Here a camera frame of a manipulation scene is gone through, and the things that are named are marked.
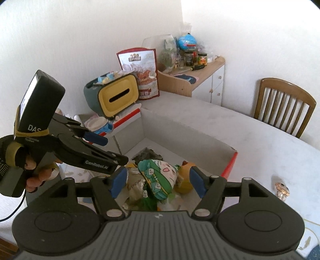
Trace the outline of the person's left hand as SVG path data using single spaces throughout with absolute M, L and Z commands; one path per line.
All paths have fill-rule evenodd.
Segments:
M 53 180 L 60 173 L 59 164 L 63 162 L 56 159 L 54 163 L 39 169 L 32 177 L 27 179 L 25 190 L 29 193 L 35 192 L 45 181 Z

